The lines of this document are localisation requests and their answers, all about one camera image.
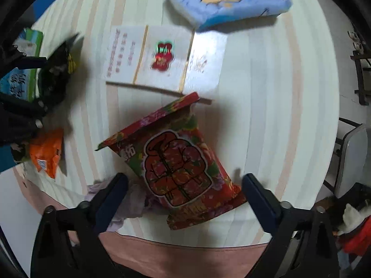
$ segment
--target striped tablecloth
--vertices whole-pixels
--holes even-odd
[[[277,18],[233,22],[228,33],[217,99],[197,104],[205,141],[235,183],[254,173],[279,200],[311,208],[331,159],[338,125],[335,52],[317,0],[292,0]],[[175,99],[148,90],[106,84],[101,69],[114,25],[185,25],[167,0],[56,0],[33,26],[44,32],[40,56],[49,56],[80,32],[78,69],[66,100],[45,119],[63,127],[64,161],[55,181],[26,164],[26,177],[60,204],[75,207],[86,186],[133,173],[97,144]],[[118,231],[160,243],[227,248],[265,243],[248,204],[212,221],[170,231],[166,216],[125,221]]]

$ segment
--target orange package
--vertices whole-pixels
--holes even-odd
[[[45,170],[55,179],[59,160],[61,159],[63,129],[41,133],[30,142],[30,157],[38,171]]]

